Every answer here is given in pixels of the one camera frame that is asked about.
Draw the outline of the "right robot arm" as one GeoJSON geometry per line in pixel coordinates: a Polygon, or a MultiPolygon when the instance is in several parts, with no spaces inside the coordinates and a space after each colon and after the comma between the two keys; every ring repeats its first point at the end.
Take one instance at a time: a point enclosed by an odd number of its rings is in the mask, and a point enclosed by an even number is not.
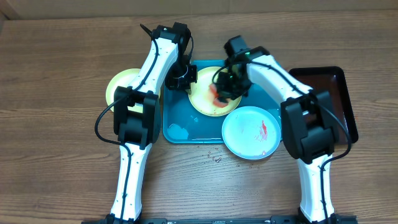
{"type": "Polygon", "coordinates": [[[238,35],[224,45],[224,66],[213,76],[214,105],[225,107],[260,86],[280,105],[282,140],[297,161],[304,223],[338,223],[330,198],[330,163],[339,140],[339,120],[327,91],[316,91],[286,72],[264,47],[249,48],[238,35]]]}

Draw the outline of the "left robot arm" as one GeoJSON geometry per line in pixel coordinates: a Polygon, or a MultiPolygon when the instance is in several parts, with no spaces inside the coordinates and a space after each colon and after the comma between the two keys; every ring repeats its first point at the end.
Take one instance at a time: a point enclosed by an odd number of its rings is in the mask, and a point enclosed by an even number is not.
{"type": "Polygon", "coordinates": [[[116,197],[106,223],[138,223],[142,212],[141,192],[146,160],[160,133],[160,91],[190,91],[197,81],[197,68],[186,53],[193,37],[186,24],[143,27],[151,39],[149,54],[139,73],[126,85],[117,86],[113,110],[115,144],[121,153],[116,197]]]}

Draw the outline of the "yellow plate top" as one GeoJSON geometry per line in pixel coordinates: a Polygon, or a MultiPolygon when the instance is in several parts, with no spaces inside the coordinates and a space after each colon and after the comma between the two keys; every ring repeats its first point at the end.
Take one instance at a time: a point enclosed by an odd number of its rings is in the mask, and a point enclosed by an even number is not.
{"type": "Polygon", "coordinates": [[[188,98],[192,106],[201,114],[207,116],[224,116],[234,110],[241,101],[241,96],[235,100],[228,100],[228,105],[220,108],[213,103],[215,95],[210,90],[212,78],[220,67],[206,67],[198,71],[197,82],[191,84],[188,98]]]}

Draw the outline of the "yellow plate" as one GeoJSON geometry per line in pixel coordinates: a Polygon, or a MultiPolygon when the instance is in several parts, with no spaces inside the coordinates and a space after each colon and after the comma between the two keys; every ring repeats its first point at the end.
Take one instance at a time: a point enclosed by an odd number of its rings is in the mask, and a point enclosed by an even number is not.
{"type": "MultiPolygon", "coordinates": [[[[158,78],[155,78],[155,75],[150,75],[139,91],[143,93],[152,91],[155,95],[160,96],[160,89],[164,83],[165,76],[165,73],[161,74],[158,78]]],[[[140,74],[139,68],[130,68],[119,72],[114,76],[106,88],[105,96],[107,105],[110,105],[114,101],[114,92],[118,86],[128,87],[131,82],[133,82],[133,84],[137,84],[137,82],[134,81],[136,77],[138,77],[138,80],[141,80],[143,77],[143,74],[140,74]]]]}
{"type": "Polygon", "coordinates": [[[192,106],[201,114],[207,116],[224,116],[234,110],[241,101],[241,96],[235,100],[228,100],[228,105],[220,108],[213,103],[215,95],[210,90],[212,78],[220,67],[206,67],[198,71],[197,82],[191,84],[188,98],[192,106]]]}

